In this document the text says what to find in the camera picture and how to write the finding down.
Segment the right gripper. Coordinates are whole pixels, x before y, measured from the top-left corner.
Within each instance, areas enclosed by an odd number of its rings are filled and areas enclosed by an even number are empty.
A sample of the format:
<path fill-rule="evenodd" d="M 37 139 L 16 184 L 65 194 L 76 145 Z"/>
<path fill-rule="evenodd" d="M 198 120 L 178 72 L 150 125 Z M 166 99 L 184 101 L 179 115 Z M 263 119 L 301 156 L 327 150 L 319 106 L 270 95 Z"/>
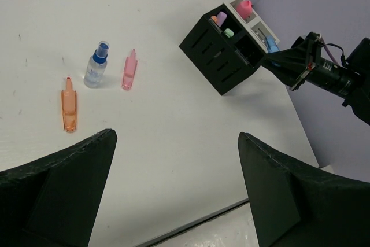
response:
<path fill-rule="evenodd" d="M 342 52 L 339 64 L 321 56 L 328 46 Z M 299 37 L 290 49 L 265 54 L 261 65 L 292 90 L 309 82 L 346 99 L 361 85 L 361 76 L 349 68 L 344 49 L 334 43 L 326 44 L 322 35 L 315 32 Z"/>

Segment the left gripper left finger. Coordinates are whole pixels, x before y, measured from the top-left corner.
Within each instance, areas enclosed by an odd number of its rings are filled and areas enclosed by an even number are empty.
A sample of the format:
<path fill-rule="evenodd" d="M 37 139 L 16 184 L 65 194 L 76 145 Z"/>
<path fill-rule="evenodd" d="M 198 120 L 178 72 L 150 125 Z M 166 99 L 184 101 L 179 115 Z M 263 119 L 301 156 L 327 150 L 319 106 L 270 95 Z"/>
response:
<path fill-rule="evenodd" d="M 105 129 L 1 171 L 1 246 L 88 246 L 116 143 Z"/>

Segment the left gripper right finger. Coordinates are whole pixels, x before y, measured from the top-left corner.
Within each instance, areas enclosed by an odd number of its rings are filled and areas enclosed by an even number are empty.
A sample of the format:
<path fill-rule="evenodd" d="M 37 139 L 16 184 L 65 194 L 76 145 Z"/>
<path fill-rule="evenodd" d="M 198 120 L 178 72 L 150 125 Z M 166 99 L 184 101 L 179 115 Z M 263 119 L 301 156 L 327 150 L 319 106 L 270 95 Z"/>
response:
<path fill-rule="evenodd" d="M 325 172 L 241 133 L 260 246 L 368 246 L 369 183 Z"/>

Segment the blue highlighter pen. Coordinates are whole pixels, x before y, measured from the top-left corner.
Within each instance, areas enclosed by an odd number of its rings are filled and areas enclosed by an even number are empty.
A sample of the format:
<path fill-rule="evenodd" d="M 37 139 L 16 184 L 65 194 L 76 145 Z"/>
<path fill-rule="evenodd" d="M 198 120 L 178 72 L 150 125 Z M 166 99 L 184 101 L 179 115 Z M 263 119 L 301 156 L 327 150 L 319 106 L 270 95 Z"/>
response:
<path fill-rule="evenodd" d="M 265 45 L 268 53 L 277 53 L 280 52 L 280 49 L 272 36 L 265 37 Z"/>

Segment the green highlighter pen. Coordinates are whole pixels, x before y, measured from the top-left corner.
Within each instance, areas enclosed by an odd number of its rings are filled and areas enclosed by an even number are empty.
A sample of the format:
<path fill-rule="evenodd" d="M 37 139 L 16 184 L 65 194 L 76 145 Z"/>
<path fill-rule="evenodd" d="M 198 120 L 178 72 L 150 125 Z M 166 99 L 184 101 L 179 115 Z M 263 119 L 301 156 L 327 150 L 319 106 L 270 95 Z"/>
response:
<path fill-rule="evenodd" d="M 229 28 L 226 28 L 223 32 L 223 34 L 227 37 L 227 38 L 232 38 L 234 36 L 234 32 L 233 30 L 229 29 Z"/>

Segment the pink capped colourful tube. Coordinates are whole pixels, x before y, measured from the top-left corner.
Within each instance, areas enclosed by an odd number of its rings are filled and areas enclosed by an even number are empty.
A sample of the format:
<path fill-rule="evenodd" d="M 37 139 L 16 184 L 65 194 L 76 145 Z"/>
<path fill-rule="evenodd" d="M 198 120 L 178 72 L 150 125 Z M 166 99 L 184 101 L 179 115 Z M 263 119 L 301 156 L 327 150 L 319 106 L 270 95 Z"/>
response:
<path fill-rule="evenodd" d="M 253 5 L 251 0 L 242 0 L 235 8 L 237 13 L 247 20 L 253 13 Z"/>

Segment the purple highlighter pen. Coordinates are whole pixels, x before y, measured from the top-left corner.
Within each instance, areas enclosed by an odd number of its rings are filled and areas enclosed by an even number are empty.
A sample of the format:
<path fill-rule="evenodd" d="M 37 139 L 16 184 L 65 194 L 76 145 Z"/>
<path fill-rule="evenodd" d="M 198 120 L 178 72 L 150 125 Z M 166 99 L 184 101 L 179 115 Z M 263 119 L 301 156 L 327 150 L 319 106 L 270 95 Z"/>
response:
<path fill-rule="evenodd" d="M 216 18 L 217 18 L 217 26 L 221 27 L 224 24 L 225 20 L 227 19 L 227 14 L 220 11 L 217 14 Z"/>

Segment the orange frosted marker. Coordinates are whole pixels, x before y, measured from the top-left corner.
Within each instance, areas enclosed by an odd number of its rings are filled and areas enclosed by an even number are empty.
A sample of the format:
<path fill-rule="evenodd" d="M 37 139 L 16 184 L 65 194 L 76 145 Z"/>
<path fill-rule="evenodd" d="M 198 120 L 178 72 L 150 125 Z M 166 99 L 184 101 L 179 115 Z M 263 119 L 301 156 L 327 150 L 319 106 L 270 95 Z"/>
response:
<path fill-rule="evenodd" d="M 211 16 L 210 17 L 215 23 L 218 23 L 218 19 L 217 19 L 217 17 L 216 16 Z"/>

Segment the orange translucent highlighter pen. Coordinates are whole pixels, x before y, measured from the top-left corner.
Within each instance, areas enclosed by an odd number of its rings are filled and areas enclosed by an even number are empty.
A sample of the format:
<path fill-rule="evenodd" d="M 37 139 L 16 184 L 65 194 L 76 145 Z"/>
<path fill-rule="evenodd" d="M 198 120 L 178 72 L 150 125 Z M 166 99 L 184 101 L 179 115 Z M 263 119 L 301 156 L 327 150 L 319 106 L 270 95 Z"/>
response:
<path fill-rule="evenodd" d="M 70 76 L 66 78 L 65 88 L 61 91 L 61 110 L 64 130 L 73 133 L 77 129 L 77 92 Z"/>

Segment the pink highlighter pen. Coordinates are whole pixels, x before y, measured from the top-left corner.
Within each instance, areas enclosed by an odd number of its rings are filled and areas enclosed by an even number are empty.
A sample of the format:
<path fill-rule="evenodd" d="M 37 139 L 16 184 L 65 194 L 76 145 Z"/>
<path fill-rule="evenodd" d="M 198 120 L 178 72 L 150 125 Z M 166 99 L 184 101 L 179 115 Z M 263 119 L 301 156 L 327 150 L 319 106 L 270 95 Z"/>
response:
<path fill-rule="evenodd" d="M 136 50 L 133 49 L 125 60 L 123 78 L 121 87 L 124 90 L 130 90 L 134 82 L 138 60 L 136 59 Z"/>

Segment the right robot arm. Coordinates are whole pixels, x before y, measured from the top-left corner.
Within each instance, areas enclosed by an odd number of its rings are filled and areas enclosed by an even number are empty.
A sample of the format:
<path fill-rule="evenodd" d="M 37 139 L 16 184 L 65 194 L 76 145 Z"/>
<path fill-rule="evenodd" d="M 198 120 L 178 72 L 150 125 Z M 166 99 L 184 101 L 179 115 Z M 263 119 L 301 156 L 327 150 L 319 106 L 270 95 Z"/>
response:
<path fill-rule="evenodd" d="M 299 37 L 287 50 L 265 54 L 261 65 L 294 91 L 305 82 L 343 99 L 353 113 L 369 124 L 369 38 L 364 38 L 338 65 L 321 56 L 327 46 L 320 34 Z"/>

